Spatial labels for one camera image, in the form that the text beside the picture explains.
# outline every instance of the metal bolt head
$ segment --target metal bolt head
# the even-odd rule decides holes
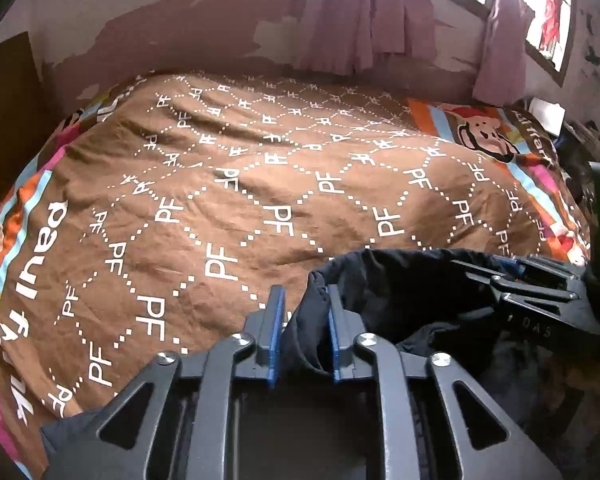
[[[176,352],[172,352],[171,350],[167,350],[165,352],[158,352],[157,355],[158,364],[162,366],[170,365],[178,358],[178,354],[176,354]]]
[[[362,346],[373,346],[378,342],[378,338],[376,334],[371,334],[369,332],[365,332],[358,336],[358,343]]]
[[[449,366],[451,364],[451,356],[444,352],[438,352],[431,356],[431,364],[440,367]]]
[[[251,336],[249,334],[233,334],[232,337],[238,341],[240,346],[248,345],[251,342]]]

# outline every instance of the monkey cartoon pillow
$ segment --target monkey cartoon pillow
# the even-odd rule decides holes
[[[472,107],[448,107],[450,122],[458,123],[454,137],[462,146],[483,152],[500,162],[511,162],[520,151],[504,133],[500,118],[490,117],[484,111]]]

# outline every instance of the bedding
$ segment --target bedding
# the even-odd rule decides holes
[[[361,248],[584,264],[589,227],[522,110],[202,72],[96,97],[0,204],[0,442],[38,478],[43,424]]]

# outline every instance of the purple curtain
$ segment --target purple curtain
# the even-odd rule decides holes
[[[525,36],[520,0],[495,0],[484,34],[475,99],[503,107],[524,97]]]
[[[350,75],[383,54],[436,59],[430,0],[307,0],[295,68]]]

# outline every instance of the wall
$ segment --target wall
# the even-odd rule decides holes
[[[559,102],[568,116],[600,127],[600,16],[576,0],[575,37],[564,85],[531,58],[528,95]],[[283,73],[294,56],[305,0],[17,0],[0,41],[28,30],[34,58],[58,114],[119,80],[151,69],[194,66],[224,72]],[[386,88],[447,101],[470,98],[484,22],[449,0],[432,0],[438,58],[394,57],[361,76]]]

